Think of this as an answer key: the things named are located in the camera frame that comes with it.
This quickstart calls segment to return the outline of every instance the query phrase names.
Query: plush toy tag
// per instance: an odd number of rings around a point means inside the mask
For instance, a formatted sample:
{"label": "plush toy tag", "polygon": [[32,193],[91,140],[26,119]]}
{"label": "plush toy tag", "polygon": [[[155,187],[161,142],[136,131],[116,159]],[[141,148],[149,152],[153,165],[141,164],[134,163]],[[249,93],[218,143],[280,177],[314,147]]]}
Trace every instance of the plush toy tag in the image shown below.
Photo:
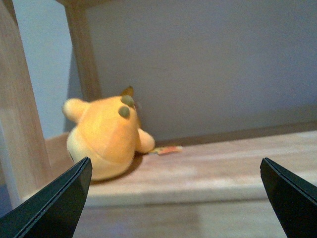
{"label": "plush toy tag", "polygon": [[158,155],[167,155],[171,153],[177,153],[182,152],[183,147],[182,146],[164,146],[164,147],[158,147],[154,150],[150,151],[150,154],[158,154]]}

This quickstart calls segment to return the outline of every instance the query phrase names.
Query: plush toy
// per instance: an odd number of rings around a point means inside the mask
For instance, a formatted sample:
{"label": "plush toy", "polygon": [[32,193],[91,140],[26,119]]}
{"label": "plush toy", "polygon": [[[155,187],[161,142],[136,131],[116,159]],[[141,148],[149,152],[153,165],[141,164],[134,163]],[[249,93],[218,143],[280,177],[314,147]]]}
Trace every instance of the plush toy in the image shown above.
{"label": "plush toy", "polygon": [[67,139],[67,149],[78,162],[88,156],[93,165],[92,180],[103,180],[125,172],[135,151],[147,153],[155,142],[140,128],[129,87],[120,96],[84,102],[69,99],[64,115],[77,123]]}

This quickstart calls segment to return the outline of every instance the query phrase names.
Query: wooden surface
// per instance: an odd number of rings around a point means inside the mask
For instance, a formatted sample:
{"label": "wooden surface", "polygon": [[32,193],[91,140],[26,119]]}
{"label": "wooden surface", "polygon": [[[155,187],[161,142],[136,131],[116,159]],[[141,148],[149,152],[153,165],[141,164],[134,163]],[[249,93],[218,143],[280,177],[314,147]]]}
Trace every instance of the wooden surface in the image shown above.
{"label": "wooden surface", "polygon": [[102,93],[85,9],[71,4],[65,6],[65,11],[84,100],[100,99]]}
{"label": "wooden surface", "polygon": [[1,164],[12,206],[52,180],[12,2],[0,1]]}
{"label": "wooden surface", "polygon": [[267,200],[84,208],[74,238],[286,238]]}
{"label": "wooden surface", "polygon": [[260,164],[269,157],[317,182],[317,131],[186,146],[182,153],[145,155],[123,176],[92,184],[88,206],[267,198]]}
{"label": "wooden surface", "polygon": [[68,133],[63,133],[45,141],[54,179],[74,165],[66,149],[67,137]]}

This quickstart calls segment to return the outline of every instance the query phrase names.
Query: wooden post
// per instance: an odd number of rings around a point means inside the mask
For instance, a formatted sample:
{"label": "wooden post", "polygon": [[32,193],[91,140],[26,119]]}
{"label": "wooden post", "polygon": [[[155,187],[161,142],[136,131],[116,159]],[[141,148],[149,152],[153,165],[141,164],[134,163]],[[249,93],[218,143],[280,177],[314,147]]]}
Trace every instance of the wooden post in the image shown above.
{"label": "wooden post", "polygon": [[0,159],[13,208],[53,179],[12,0],[0,1]]}
{"label": "wooden post", "polygon": [[84,100],[100,99],[102,93],[85,9],[76,4],[67,4],[65,11]]}

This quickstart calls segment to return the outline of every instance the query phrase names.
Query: wall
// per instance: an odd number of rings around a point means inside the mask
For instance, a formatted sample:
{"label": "wall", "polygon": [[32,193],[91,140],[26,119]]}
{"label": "wall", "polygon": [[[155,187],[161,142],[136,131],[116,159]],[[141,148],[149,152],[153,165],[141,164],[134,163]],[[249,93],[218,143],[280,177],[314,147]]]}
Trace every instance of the wall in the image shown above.
{"label": "wall", "polygon": [[116,0],[87,11],[103,93],[156,139],[317,119],[316,1]]}
{"label": "wall", "polygon": [[13,0],[44,138],[71,128],[61,112],[82,97],[64,6],[53,0]]}

